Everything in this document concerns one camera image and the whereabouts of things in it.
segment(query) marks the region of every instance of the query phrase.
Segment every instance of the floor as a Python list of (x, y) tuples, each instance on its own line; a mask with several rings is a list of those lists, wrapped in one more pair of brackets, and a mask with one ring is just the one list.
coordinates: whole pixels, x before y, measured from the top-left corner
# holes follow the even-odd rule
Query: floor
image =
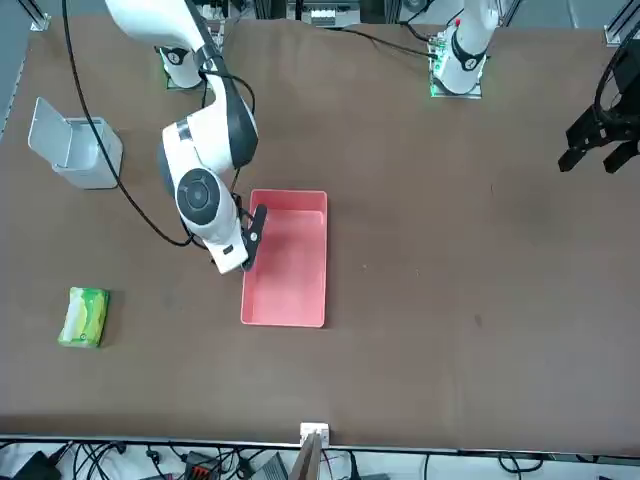
[[(38, 450), (49, 455), (60, 446), (61, 444), (11, 445), (0, 451), (0, 476), (15, 475), (31, 455)], [(75, 446), (72, 447), (58, 464), (58, 469), (62, 472), (63, 479), (73, 478), (72, 468), (76, 448)], [(182, 462), (168, 447), (153, 447), (153, 449), (160, 454), (159, 468), (167, 479), (169, 478), (169, 474), (174, 474), (173, 478), (175, 479), (183, 473), (184, 466)], [(157, 476), (157, 471), (150, 459), (146, 456), (146, 450), (144, 446), (128, 446), (123, 455), (112, 451), (105, 457), (103, 462), (101, 462), (101, 466), (111, 480), (137, 480)], [(176, 450), (178, 453), (186, 453), (190, 449), (176, 447)], [(217, 455), (217, 451), (213, 448), (195, 448), (195, 450), (205, 455), (214, 457)], [(245, 450), (242, 452), (242, 455), (247, 458), (255, 452), (256, 450)], [(275, 453), (275, 450), (269, 450), (259, 454), (251, 462), (252, 467), (257, 470)], [(287, 472), (291, 472), (297, 452), (280, 451), (280, 455)], [(474, 480), (513, 480), (517, 478), (516, 475), (509, 474), (502, 470), (495, 458), (431, 455), (425, 477), (424, 467), (426, 456), (424, 454), (356, 452), (355, 457), (360, 475), (362, 477), (376, 475), (375, 480), (410, 480), (423, 478), (428, 478), (429, 480), (466, 480), (470, 478)], [(84, 453), (80, 453), (78, 456), (78, 465), (82, 464), (85, 458)], [(347, 452), (329, 450), (327, 451), (327, 458), (331, 465), (331, 471), (329, 471), (327, 467), (327, 462), (322, 461), (320, 464), (319, 480), (342, 480), (345, 477), (349, 477), (351, 461)], [(521, 468), (526, 468), (537, 462), (522, 460), (519, 463)], [(87, 467), (88, 464), (81, 470), (79, 478), (86, 476), (88, 472)], [(227, 465), (227, 462), (224, 462), (224, 468), (231, 472), (235, 469), (234, 466), (230, 464)], [(640, 478), (640, 466), (576, 463), (575, 461), (546, 461), (536, 472), (523, 474), (524, 480), (592, 480), (599, 476), (612, 480), (638, 479)], [(233, 473), (222, 476), (223, 480), (231, 480), (231, 478), (233, 478)]]

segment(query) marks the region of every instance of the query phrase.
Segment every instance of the white container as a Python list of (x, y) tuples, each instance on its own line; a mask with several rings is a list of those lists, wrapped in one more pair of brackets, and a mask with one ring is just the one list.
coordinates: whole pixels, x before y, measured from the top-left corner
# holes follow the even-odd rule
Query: white container
[[(120, 175), (122, 142), (101, 117), (91, 117), (114, 170)], [(64, 118), (38, 97), (29, 130), (29, 148), (51, 164), (54, 172), (79, 188), (117, 185), (85, 118)]]

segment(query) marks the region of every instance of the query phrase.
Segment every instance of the black cable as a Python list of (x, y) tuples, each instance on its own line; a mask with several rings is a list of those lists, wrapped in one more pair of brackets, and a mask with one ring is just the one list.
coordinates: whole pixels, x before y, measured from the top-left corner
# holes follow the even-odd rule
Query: black cable
[(151, 463), (153, 463), (153, 467), (156, 469), (156, 472), (158, 472), (158, 475), (160, 476), (160, 478), (164, 478), (165, 480), (168, 480), (167, 476), (164, 473), (162, 473), (162, 471), (160, 470), (160, 467), (158, 466), (158, 464), (160, 463), (160, 454), (155, 450), (151, 450), (151, 445), (147, 445), (146, 455), (149, 458), (149, 460), (151, 460)]
[(162, 470), (160, 470), (160, 467), (158, 466), (158, 464), (153, 461), (151, 463), (153, 463), (153, 466), (155, 467), (156, 472), (158, 472), (158, 475), (160, 476), (160, 478), (164, 478), (165, 480), (168, 480), (168, 477), (164, 473), (162, 473)]
[[(511, 462), (513, 463), (514, 468), (510, 468), (507, 467), (504, 463), (504, 458), (508, 458), (509, 460), (511, 460)], [(538, 463), (536, 465), (534, 465), (533, 467), (521, 467), (520, 464), (518, 463), (518, 461), (516, 460), (516, 457), (513, 456), (513, 454), (509, 453), (509, 452), (500, 452), (498, 454), (498, 463), (500, 464), (500, 467), (502, 467), (502, 469), (507, 472), (510, 473), (512, 475), (518, 475), (518, 479), (522, 478), (522, 474), (523, 473), (532, 473), (532, 472), (537, 472), (538, 470), (540, 470), (542, 468), (542, 464), (544, 463), (544, 460), (542, 458), (538, 459)]]
[(31, 20), (33, 20), (33, 21), (34, 21), (34, 23), (38, 23), (38, 21), (36, 20), (36, 18), (35, 18), (35, 17), (33, 16), (33, 14), (31, 13), (31, 10), (29, 10), (29, 9), (27, 8), (27, 6), (26, 6), (24, 3), (22, 3), (22, 0), (18, 0), (18, 3), (19, 3), (20, 5), (22, 5), (22, 8), (24, 8), (24, 11), (25, 11), (25, 12), (27, 12), (27, 14), (31, 17)]
[(178, 453), (171, 444), (169, 444), (169, 448), (173, 453), (175, 453), (176, 457), (178, 457), (182, 463), (187, 463), (188, 455), (186, 453)]
[(427, 480), (427, 467), (429, 466), (429, 459), (431, 458), (431, 455), (427, 453), (427, 456), (424, 459), (424, 472), (422, 475), (423, 480)]
[(200, 108), (204, 108), (207, 105), (207, 90), (209, 90), (209, 84), (207, 80), (204, 80), (204, 92), (202, 92), (202, 100), (200, 102)]
[(249, 95), (251, 95), (251, 114), (253, 115), (256, 113), (256, 95), (253, 93), (253, 88), (251, 88), (251, 85), (249, 85), (249, 83), (246, 80), (238, 77), (237, 75), (231, 75), (230, 73), (222, 73), (222, 72), (218, 72), (217, 70), (201, 69), (200, 71), (205, 75), (215, 75), (216, 77), (220, 77), (220, 78), (228, 78), (244, 85), (245, 88), (249, 91)]
[(591, 460), (589, 460), (587, 458), (584, 458), (582, 455), (576, 454), (576, 458), (580, 463), (598, 463), (598, 460), (600, 460), (600, 455), (592, 455)]
[(607, 67), (604, 70), (604, 73), (600, 77), (598, 81), (598, 86), (596, 87), (596, 94), (593, 100), (593, 108), (596, 114), (596, 117), (601, 120), (605, 125), (610, 126), (629, 126), (634, 128), (640, 127), (640, 117), (638, 115), (620, 115), (619, 113), (612, 113), (610, 110), (604, 110), (602, 108), (602, 93), (604, 92), (604, 87), (609, 82), (609, 79), (613, 73), (614, 68), (618, 65), (618, 62), (622, 58), (624, 54), (627, 52), (627, 46), (636, 36), (636, 33), (640, 31), (640, 21), (634, 25), (634, 27), (629, 31), (624, 40), (620, 42), (620, 46), (614, 52), (611, 60), (607, 64)]
[(323, 450), (322, 451), (322, 455), (324, 456), (325, 462), (327, 462), (327, 469), (329, 470), (329, 477), (331, 478), (331, 480), (334, 480), (334, 478), (333, 478), (333, 470), (331, 469), (331, 462), (329, 461), (329, 457), (327, 456), (327, 451)]
[(410, 25), (408, 22), (407, 23), (402, 23), (401, 25), (404, 25), (405, 27), (407, 27), (407, 29), (409, 30), (411, 35), (413, 35), (418, 40), (423, 41), (423, 42), (428, 42), (429, 41), (429, 37), (425, 37), (424, 35), (421, 35), (420, 33), (418, 33), (416, 31), (416, 29), (413, 28), (413, 26)]
[(0, 445), (0, 450), (4, 450), (5, 448), (7, 448), (7, 447), (9, 447), (11, 445), (14, 445), (16, 443), (18, 443), (18, 442), (11, 441), (11, 442), (7, 442), (7, 443), (3, 443), (2, 445)]
[(351, 450), (349, 450), (349, 458), (351, 459), (351, 473), (349, 480), (361, 480), (360, 472), (358, 471), (358, 462), (356, 462), (356, 456)]
[(359, 35), (361, 37), (368, 38), (369, 40), (373, 40), (374, 42), (381, 43), (382, 45), (386, 45), (386, 46), (394, 48), (396, 50), (400, 50), (401, 52), (411, 53), (413, 55), (421, 55), (423, 57), (433, 58), (434, 60), (438, 58), (438, 56), (433, 54), (433, 53), (423, 52), (423, 51), (420, 51), (420, 50), (414, 50), (413, 48), (404, 47), (402, 45), (398, 45), (396, 43), (392, 43), (392, 42), (389, 42), (387, 40), (383, 40), (381, 38), (374, 37), (373, 35), (369, 35), (368, 33), (359, 32), (357, 30), (349, 30), (347, 28), (342, 28), (342, 29), (338, 29), (338, 31), (339, 32), (353, 33), (354, 35)]
[(236, 183), (238, 183), (238, 175), (240, 175), (240, 169), (236, 168), (236, 174), (233, 176), (233, 180), (231, 181), (230, 193), (233, 193), (236, 189)]
[(36, 12), (38, 12), (38, 15), (40, 15), (42, 18), (44, 18), (44, 13), (42, 13), (42, 10), (40, 10), (40, 7), (38, 6), (38, 4), (36, 2), (34, 2), (33, 0), (28, 0), (28, 2), (31, 4), (33, 9)]
[(64, 457), (67, 454), (67, 452), (71, 450), (72, 446), (73, 446), (73, 442), (65, 443), (62, 447), (60, 447), (58, 450), (56, 450), (53, 454), (49, 456), (49, 462), (52, 462), (54, 465), (57, 465), (58, 463), (60, 463), (60, 460), (62, 460), (62, 457)]
[(427, 0), (427, 3), (425, 3), (424, 7), (422, 7), (420, 10), (418, 10), (416, 13), (414, 13), (413, 15), (411, 15), (411, 17), (409, 17), (409, 20), (405, 20), (404, 22), (400, 22), (401, 25), (408, 25), (410, 22), (412, 22), (413, 20), (416, 19), (416, 17), (418, 15), (420, 15), (421, 13), (426, 12), (427, 10), (429, 10), (429, 7), (431, 6), (431, 4), (433, 2), (435, 2), (436, 0)]
[(80, 86), (80, 79), (78, 78), (78, 69), (76, 67), (76, 60), (73, 54), (73, 47), (71, 45), (71, 35), (69, 33), (69, 16), (67, 12), (67, 0), (62, 0), (62, 21), (64, 23), (64, 37), (67, 43), (67, 53), (69, 55), (69, 63), (71, 63), (71, 72), (73, 74), (73, 81), (76, 85), (76, 91), (78, 92), (78, 99), (80, 100), (82, 112), (84, 113), (84, 116), (87, 120), (87, 123), (89, 124), (89, 127), (91, 127), (91, 131), (93, 132), (93, 135), (96, 137), (98, 146), (100, 147), (100, 151), (102, 152), (102, 155), (104, 156), (104, 159), (106, 160), (107, 165), (109, 166), (109, 170), (111, 171), (113, 178), (116, 180), (116, 184), (118, 185), (118, 188), (120, 188), (120, 191), (129, 201), (129, 203), (135, 209), (135, 211), (138, 212), (138, 214), (147, 223), (147, 225), (149, 225), (153, 229), (153, 231), (156, 232), (158, 236), (160, 236), (160, 238), (162, 238), (166, 242), (169, 242), (171, 245), (174, 245), (176, 247), (186, 247), (191, 243), (193, 237), (188, 237), (185, 241), (180, 242), (177, 240), (173, 240), (171, 237), (166, 235), (162, 230), (160, 230), (156, 226), (155, 223), (151, 221), (151, 219), (147, 216), (146, 213), (144, 213), (144, 211), (140, 208), (140, 206), (136, 203), (136, 201), (133, 198), (131, 198), (131, 195), (129, 194), (129, 192), (123, 185), (122, 181), (120, 180), (120, 175), (118, 175), (115, 168), (113, 167), (113, 164), (111, 163), (111, 159), (109, 158), (109, 154), (107, 153), (107, 149), (102, 143), (100, 134), (98, 133), (98, 130), (96, 129), (95, 124), (93, 123), (93, 119), (91, 118), (91, 114), (89, 113), (89, 109), (87, 108), (87, 103), (84, 99), (84, 93), (82, 92), (82, 87)]
[[(80, 467), (78, 467), (78, 454), (80, 453), (80, 449), (82, 449), (83, 445), (86, 445), (87, 443), (85, 442), (80, 442), (78, 443), (78, 449), (76, 450), (75, 455), (73, 456), (73, 480), (76, 480), (78, 477), (78, 474), (82, 471), (82, 469), (84, 468), (84, 466), (87, 464), (87, 462), (89, 460), (91, 460), (91, 457), (89, 455), (87, 455), (87, 457), (83, 460), (83, 462), (80, 464)], [(109, 444), (105, 444), (105, 445), (100, 445), (97, 449), (96, 449), (96, 453), (98, 452), (98, 450), (100, 450), (101, 448), (107, 449), (109, 448)]]
[(406, 27), (409, 30), (409, 32), (411, 32), (411, 35), (413, 35), (418, 40), (421, 40), (423, 42), (428, 42), (429, 41), (429, 37), (425, 37), (424, 35), (421, 35), (420, 33), (418, 33), (415, 30), (415, 28), (413, 28), (413, 26), (410, 25), (410, 24), (411, 24), (411, 21), (414, 20), (418, 15), (420, 15), (421, 13), (424, 13), (427, 10), (429, 10), (429, 7), (435, 1), (436, 0), (427, 0), (427, 3), (425, 3), (424, 7), (422, 7), (420, 10), (418, 10), (416, 13), (414, 13), (408, 20), (404, 20), (404, 21), (398, 22), (398, 23), (400, 25), (402, 25), (403, 27)]
[(296, 20), (302, 20), (302, 10), (304, 8), (304, 0), (296, 0)]
[(256, 453), (254, 453), (253, 455), (249, 456), (248, 458), (243, 458), (239, 452), (236, 452), (236, 454), (238, 455), (238, 466), (235, 468), (235, 470), (231, 473), (231, 475), (229, 475), (227, 478), (225, 478), (225, 480), (231, 480), (233, 477), (235, 477), (236, 475), (238, 475), (241, 471), (241, 465), (242, 463), (247, 463), (249, 464), (251, 462), (251, 460), (253, 460), (254, 458), (256, 458), (258, 455), (260, 455), (261, 453), (266, 452), (267, 449), (263, 448), (261, 450), (258, 450)]
[(90, 452), (91, 452), (88, 455), (90, 457), (93, 457), (93, 463), (91, 464), (91, 467), (89, 468), (89, 472), (87, 473), (87, 480), (91, 480), (91, 477), (93, 476), (93, 472), (94, 472), (94, 470), (96, 468), (97, 468), (98, 473), (100, 474), (100, 478), (102, 478), (102, 480), (109, 480), (109, 476), (106, 473), (104, 473), (104, 470), (100, 466), (100, 462), (102, 461), (102, 457), (104, 457), (109, 450), (114, 448), (114, 446), (113, 445), (109, 445), (107, 448), (102, 450), (102, 452), (100, 452), (100, 454), (98, 454), (98, 455), (96, 454), (95, 450), (93, 449), (93, 447), (90, 444), (82, 446), (83, 450), (85, 452), (87, 452), (85, 447), (88, 448), (90, 450)]
[(456, 17), (458, 17), (458, 15), (460, 15), (462, 12), (464, 12), (464, 7), (462, 7), (462, 8), (460, 9), (460, 11), (459, 11), (458, 13), (456, 13), (453, 17), (451, 17), (449, 20), (447, 20), (447, 23), (446, 23), (445, 25), (446, 25), (447, 27), (448, 27), (449, 25), (451, 25), (451, 22), (453, 22), (453, 21), (456, 19)]
[(184, 223), (184, 220), (182, 220), (182, 217), (180, 217), (180, 223), (182, 224), (182, 228), (184, 229), (185, 233), (188, 236), (192, 237), (191, 243), (196, 247), (198, 247), (200, 250), (207, 250), (207, 247), (205, 247), (202, 243), (196, 240), (196, 235), (192, 233), (191, 230), (189, 230), (189, 227), (187, 227), (187, 225)]

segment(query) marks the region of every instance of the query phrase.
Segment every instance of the metal frame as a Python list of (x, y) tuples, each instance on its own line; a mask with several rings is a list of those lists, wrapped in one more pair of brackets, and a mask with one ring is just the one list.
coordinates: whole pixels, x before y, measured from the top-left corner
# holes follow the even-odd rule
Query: metal frame
[(617, 47), (636, 22), (640, 21), (640, 0), (629, 0), (611, 21), (604, 26), (604, 38), (608, 47)]
[[(245, 441), (226, 441), (226, 440), (198, 440), (198, 439), (173, 439), (168, 437), (129, 437), (129, 436), (79, 436), (79, 435), (10, 435), (0, 434), (0, 443), (16, 442), (16, 443), (66, 443), (70, 441), (86, 442), (86, 443), (110, 443), (122, 442), (127, 445), (152, 445), (152, 446), (173, 446), (173, 447), (220, 447), (233, 448), (242, 447), (245, 449), (265, 449), (265, 450), (300, 450), (300, 443), (278, 443), (278, 442), (245, 442)], [(424, 447), (378, 447), (367, 445), (330, 445), (322, 447), (331, 451), (353, 451), (353, 452), (370, 452), (370, 453), (404, 453), (410, 455), (443, 455), (443, 456), (478, 456), (478, 457), (497, 457), (500, 453), (507, 450), (496, 449), (455, 449), (455, 448), (424, 448)], [(536, 450), (513, 450), (508, 451), (516, 458), (526, 458), (533, 455), (548, 455), (562, 461), (562, 456), (576, 455), (600, 455), (603, 458), (627, 459), (632, 462), (640, 460), (640, 456), (608, 456), (606, 453), (598, 454), (597, 452), (552, 452), (552, 451), (536, 451)]]
[(32, 32), (44, 32), (49, 28), (51, 15), (42, 10), (36, 0), (18, 0), (18, 3), (22, 5), (27, 15), (31, 17)]
[(513, 0), (513, 3), (509, 7), (509, 10), (507, 10), (507, 13), (505, 13), (504, 17), (502, 17), (502, 23), (500, 24), (501, 27), (508, 27), (509, 25), (511, 25), (513, 17), (518, 12), (518, 8), (520, 8), (521, 3), (522, 0)]

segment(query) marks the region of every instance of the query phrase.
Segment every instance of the brown table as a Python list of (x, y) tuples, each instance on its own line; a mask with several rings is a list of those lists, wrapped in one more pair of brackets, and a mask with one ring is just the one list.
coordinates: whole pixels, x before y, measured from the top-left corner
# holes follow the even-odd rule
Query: brown table
[[(71, 27), (124, 182), (181, 237), (155, 150), (200, 93), (165, 91), (109, 18)], [(338, 444), (640, 453), (640, 164), (556, 166), (611, 55), (599, 32), (497, 32), (482, 101), (429, 99), (423, 59), (347, 33), (241, 21), (227, 45), (258, 99), (240, 192), (329, 195), (325, 328), (241, 325), (240, 273), (27, 148), (37, 96), (81, 113), (54, 22), (0, 144), (1, 431), (293, 442), (316, 420)], [(70, 286), (112, 290), (104, 348), (56, 343)]]

